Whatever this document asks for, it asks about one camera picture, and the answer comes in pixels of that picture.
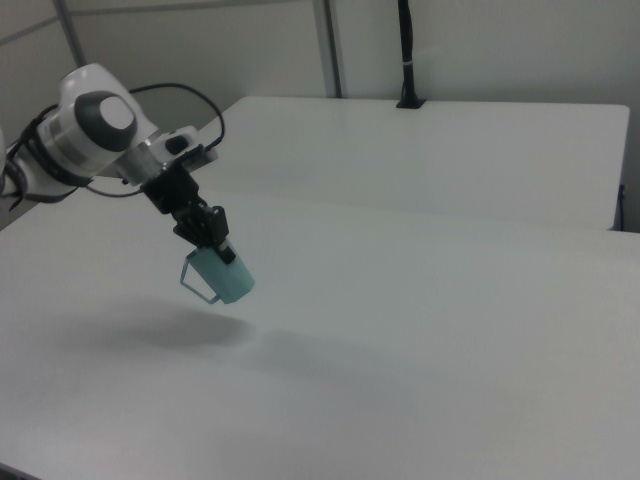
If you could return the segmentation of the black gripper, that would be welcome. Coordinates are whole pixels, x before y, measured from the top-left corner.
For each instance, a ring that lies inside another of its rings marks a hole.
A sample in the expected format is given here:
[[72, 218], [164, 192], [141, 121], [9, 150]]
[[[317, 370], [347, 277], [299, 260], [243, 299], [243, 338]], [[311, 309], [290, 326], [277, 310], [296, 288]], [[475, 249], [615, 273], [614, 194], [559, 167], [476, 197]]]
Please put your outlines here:
[[170, 167], [141, 186], [143, 194], [163, 215], [170, 215], [174, 233], [198, 248], [217, 248], [224, 264], [236, 253], [226, 239], [229, 228], [220, 206], [209, 206], [199, 196], [199, 185], [183, 167]]

